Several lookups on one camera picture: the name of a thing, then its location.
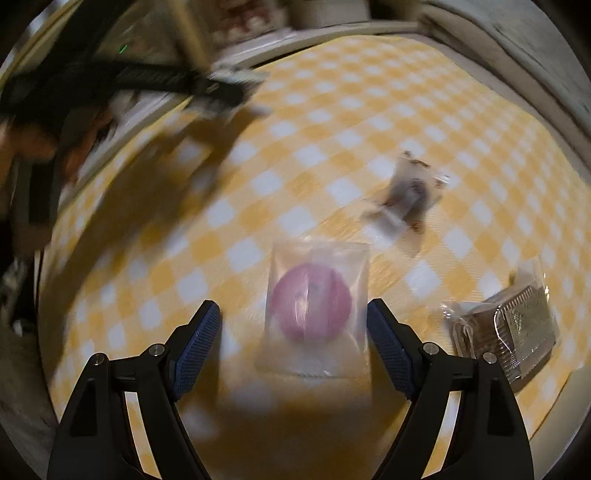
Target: transparent plastic wrapper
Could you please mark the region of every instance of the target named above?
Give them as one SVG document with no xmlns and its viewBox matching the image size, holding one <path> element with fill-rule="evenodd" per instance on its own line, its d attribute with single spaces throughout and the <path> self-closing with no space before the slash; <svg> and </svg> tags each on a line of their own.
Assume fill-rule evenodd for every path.
<svg viewBox="0 0 591 480">
<path fill-rule="evenodd" d="M 442 196 L 449 178 L 409 151 L 399 155 L 390 185 L 371 198 L 393 225 L 405 223 L 415 233 L 424 230 L 425 215 Z"/>
<path fill-rule="evenodd" d="M 538 258 L 520 263 L 513 283 L 482 303 L 443 306 L 456 352 L 493 353 L 512 387 L 541 368 L 558 340 L 558 326 Z"/>
<path fill-rule="evenodd" d="M 361 374 L 368 272 L 367 244 L 276 242 L 257 367 L 307 377 Z"/>
</svg>

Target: pink round cookie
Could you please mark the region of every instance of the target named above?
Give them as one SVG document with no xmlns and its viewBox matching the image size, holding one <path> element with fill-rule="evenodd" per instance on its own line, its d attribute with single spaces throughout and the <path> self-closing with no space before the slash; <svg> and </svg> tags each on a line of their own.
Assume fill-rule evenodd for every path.
<svg viewBox="0 0 591 480">
<path fill-rule="evenodd" d="M 347 323 L 351 303 L 349 287 L 334 268 L 305 263 L 277 282 L 270 313 L 292 340 L 329 340 Z"/>
</svg>

